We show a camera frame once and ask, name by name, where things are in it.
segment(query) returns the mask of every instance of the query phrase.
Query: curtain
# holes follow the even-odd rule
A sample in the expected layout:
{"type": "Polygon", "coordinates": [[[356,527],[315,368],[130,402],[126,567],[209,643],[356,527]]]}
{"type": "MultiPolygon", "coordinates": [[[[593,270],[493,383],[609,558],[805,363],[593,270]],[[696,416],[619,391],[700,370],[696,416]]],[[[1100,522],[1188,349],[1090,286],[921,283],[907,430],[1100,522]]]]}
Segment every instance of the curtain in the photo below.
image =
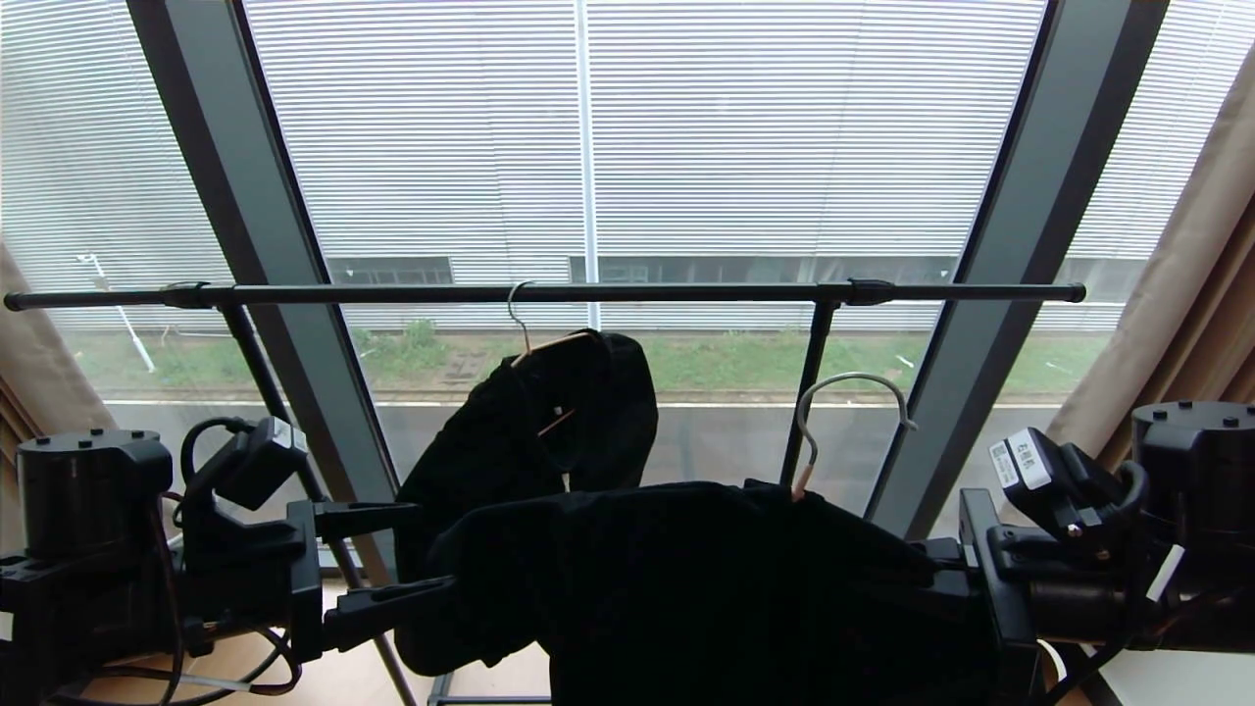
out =
{"type": "Polygon", "coordinates": [[[1170,400],[1255,401],[1255,49],[1111,341],[1048,430],[1114,469],[1130,414],[1170,400]]]}
{"type": "MultiPolygon", "coordinates": [[[[28,290],[0,240],[0,293],[28,290]]],[[[46,311],[0,306],[0,552],[24,547],[18,504],[18,444],[40,435],[113,429],[46,311]]]]}

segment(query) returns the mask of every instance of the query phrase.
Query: metal hanger hook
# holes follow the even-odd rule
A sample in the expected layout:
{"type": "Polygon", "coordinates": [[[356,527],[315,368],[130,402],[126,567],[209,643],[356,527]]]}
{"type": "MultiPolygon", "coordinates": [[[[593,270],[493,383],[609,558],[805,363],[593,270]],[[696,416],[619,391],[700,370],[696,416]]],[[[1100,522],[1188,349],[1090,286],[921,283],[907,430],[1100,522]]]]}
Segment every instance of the metal hanger hook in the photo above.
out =
{"type": "Polygon", "coordinates": [[[855,371],[848,374],[840,374],[821,380],[820,382],[806,389],[806,393],[803,393],[802,398],[799,398],[797,401],[797,408],[793,410],[793,419],[797,423],[797,429],[802,433],[802,436],[806,439],[807,445],[811,446],[811,460],[807,461],[806,469],[802,472],[802,475],[798,478],[797,487],[793,489],[794,499],[802,497],[803,492],[806,490],[807,482],[811,480],[811,473],[814,470],[814,463],[820,459],[820,445],[816,444],[814,435],[812,435],[809,428],[806,426],[806,411],[811,408],[811,400],[814,398],[816,393],[823,390],[825,387],[835,382],[841,382],[846,380],[870,380],[872,382],[885,386],[886,389],[889,389],[890,393],[894,394],[894,398],[897,400],[897,424],[906,428],[907,430],[920,429],[919,425],[911,421],[911,418],[906,411],[906,395],[902,394],[902,389],[897,387],[897,385],[895,385],[894,381],[884,376],[855,371]]]}
{"type": "Polygon", "coordinates": [[[510,313],[510,317],[513,319],[516,324],[518,324],[518,327],[523,329],[523,355],[531,356],[532,337],[527,334],[527,324],[525,324],[523,319],[520,319],[518,313],[515,312],[515,292],[522,288],[525,283],[536,283],[536,280],[523,280],[510,287],[510,293],[506,296],[506,312],[510,313]]]}

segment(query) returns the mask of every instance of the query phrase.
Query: black garment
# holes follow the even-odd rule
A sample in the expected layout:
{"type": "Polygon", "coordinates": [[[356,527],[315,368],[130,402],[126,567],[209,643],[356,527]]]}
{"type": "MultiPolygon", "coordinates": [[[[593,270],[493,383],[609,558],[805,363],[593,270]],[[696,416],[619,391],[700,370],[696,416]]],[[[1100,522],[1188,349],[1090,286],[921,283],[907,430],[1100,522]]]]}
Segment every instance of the black garment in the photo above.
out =
{"type": "Polygon", "coordinates": [[[517,369],[502,361],[423,453],[397,497],[424,509],[422,525],[395,533],[400,581],[417,581],[435,537],[477,508],[563,493],[563,474],[571,490],[640,485],[658,434],[644,351],[626,335],[579,332],[517,369]]]}
{"type": "Polygon", "coordinates": [[[427,569],[453,581],[439,609],[397,631],[405,663],[424,675],[491,666],[536,641],[558,706],[984,698],[980,633],[878,588],[927,586],[937,566],[777,485],[484,508],[441,535],[427,569]]]}

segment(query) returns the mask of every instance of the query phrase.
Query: road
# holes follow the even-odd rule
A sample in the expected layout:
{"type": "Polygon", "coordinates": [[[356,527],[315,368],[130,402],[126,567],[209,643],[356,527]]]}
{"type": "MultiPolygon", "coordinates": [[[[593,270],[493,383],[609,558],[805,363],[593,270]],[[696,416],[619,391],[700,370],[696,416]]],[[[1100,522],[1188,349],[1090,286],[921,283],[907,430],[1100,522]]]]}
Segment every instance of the road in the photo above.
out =
{"type": "MultiPolygon", "coordinates": [[[[262,416],[261,406],[203,405],[196,403],[109,403],[118,424],[127,429],[161,433],[177,449],[186,430],[215,415],[262,416]]],[[[432,441],[454,408],[382,405],[379,419],[398,473],[404,477],[432,441]]],[[[739,485],[744,479],[779,479],[781,460],[792,410],[787,406],[663,406],[659,410],[658,440],[645,469],[646,484],[681,480],[710,480],[739,485]]],[[[989,488],[996,482],[984,450],[1027,426],[1044,429],[1054,409],[999,408],[976,440],[976,451],[963,469],[958,488],[989,488]]],[[[861,513],[871,495],[881,460],[889,449],[897,414],[890,408],[816,408],[811,429],[820,443],[820,463],[811,489],[831,503],[861,513]]],[[[213,443],[200,445],[200,463],[213,451],[213,443]]],[[[296,499],[289,483],[277,502],[296,499]]],[[[954,499],[937,520],[937,534],[958,530],[954,499]]]]}

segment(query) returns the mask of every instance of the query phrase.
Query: black clothing rack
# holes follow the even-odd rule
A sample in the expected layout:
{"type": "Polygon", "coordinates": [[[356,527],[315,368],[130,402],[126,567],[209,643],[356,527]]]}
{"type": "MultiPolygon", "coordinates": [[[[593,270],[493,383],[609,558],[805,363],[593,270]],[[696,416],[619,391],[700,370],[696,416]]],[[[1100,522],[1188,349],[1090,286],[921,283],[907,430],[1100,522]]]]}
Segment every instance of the black clothing rack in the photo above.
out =
{"type": "MultiPolygon", "coordinates": [[[[59,291],[11,292],[4,297],[13,311],[25,308],[69,308],[88,306],[162,305],[179,308],[217,308],[226,319],[232,336],[240,345],[241,355],[252,374],[266,411],[274,418],[291,421],[282,396],[265,355],[254,335],[245,312],[246,306],[271,303],[505,303],[511,297],[512,285],[212,285],[205,281],[184,281],[163,288],[131,291],[59,291]]],[[[797,400],[820,376],[823,346],[832,329],[832,316],[842,306],[868,306],[894,300],[912,301],[964,301],[964,300],[1020,300],[1020,301],[1082,301],[1086,287],[1082,283],[934,283],[897,285],[884,280],[851,278],[841,282],[786,282],[786,283],[528,283],[513,291],[513,301],[794,301],[814,303],[811,317],[806,359],[798,381],[797,400]]],[[[806,418],[809,410],[803,410],[806,418]]],[[[802,434],[789,416],[788,441],[781,468],[781,484],[793,482],[794,468],[802,450],[802,434]]],[[[299,472],[305,494],[311,502],[328,499],[310,466],[299,472]]],[[[329,543],[336,566],[350,588],[361,588],[361,578],[343,542],[329,543]]],[[[413,703],[409,690],[390,647],[376,640],[384,666],[388,668],[398,693],[405,703],[413,703]]],[[[447,703],[547,703],[547,697],[468,697],[451,696],[452,675],[437,677],[428,698],[428,706],[447,703]]]]}

